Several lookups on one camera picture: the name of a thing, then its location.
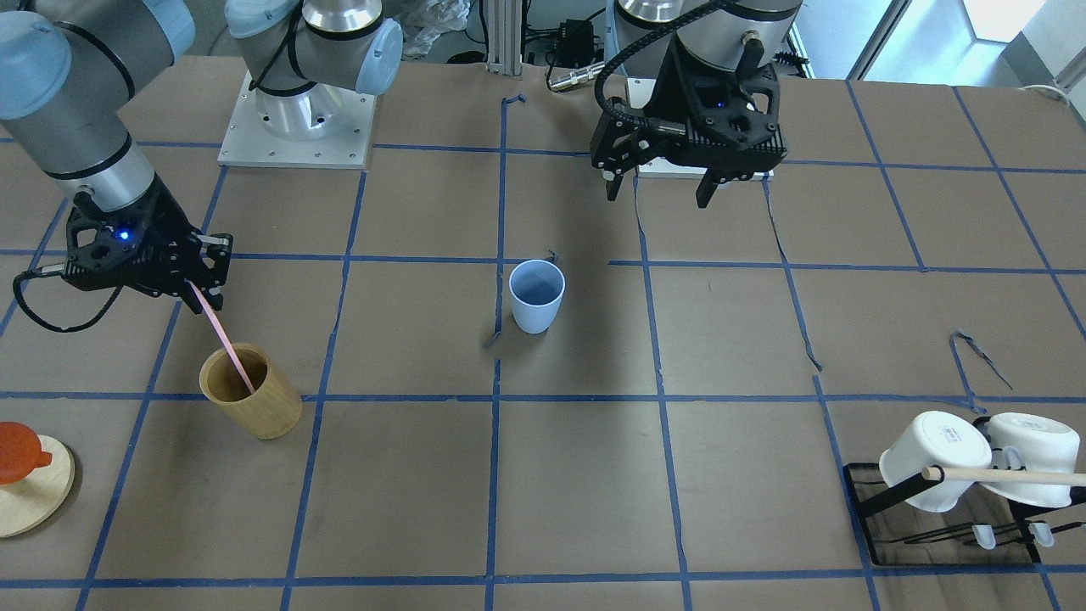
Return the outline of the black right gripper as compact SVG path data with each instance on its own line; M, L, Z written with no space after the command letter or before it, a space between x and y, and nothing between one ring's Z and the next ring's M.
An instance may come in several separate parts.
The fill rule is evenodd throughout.
M65 224L62 278L84 291L129 287L147 295L194 298L220 311L232 262L232 233L199 233L162 182L118 211L101 211L89 190L77 191Z

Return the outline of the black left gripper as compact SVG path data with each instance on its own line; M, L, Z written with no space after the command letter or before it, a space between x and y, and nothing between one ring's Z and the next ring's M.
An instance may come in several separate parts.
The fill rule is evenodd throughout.
M608 98L591 143L591 162L604 171L607 201L616 201L628 171L656 158L705 169L696 188L707 209L722 184L771 171L787 143L776 119L780 87L775 66L763 61L763 42L741 35L735 71L719 71L695 58L673 35L649 101L630 109Z

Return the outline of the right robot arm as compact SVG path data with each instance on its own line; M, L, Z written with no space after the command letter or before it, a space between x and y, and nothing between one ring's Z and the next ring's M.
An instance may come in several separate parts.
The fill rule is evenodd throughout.
M395 80L403 31L380 1L228 1L224 16L273 137L333 133L341 90L376 96ZM13 279L23 311L25 283L51 276L220 310L232 236L188 220L119 120L194 38L182 1L24 1L3 13L3 126L73 205L66 258Z

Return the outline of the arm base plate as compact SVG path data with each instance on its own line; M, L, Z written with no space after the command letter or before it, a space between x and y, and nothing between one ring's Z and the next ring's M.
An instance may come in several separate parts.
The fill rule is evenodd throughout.
M372 151L379 98L317 84L276 97L249 89L244 75L217 161L266 169L364 171Z
M730 102L727 92L709 88L709 109L703 107L693 78L666 72L660 80L632 78L627 82L630 102L646 117L678 120L689 133L668 140L669 145L657 158L644 162L640 170L651 177L702 177L714 167L729 171L731 179L748 175L770 174L785 156L787 147L779 132L749 133L746 128L763 129L763 120L750 120L749 109L738 100L741 130L731 127L729 109L717 109L717 102Z

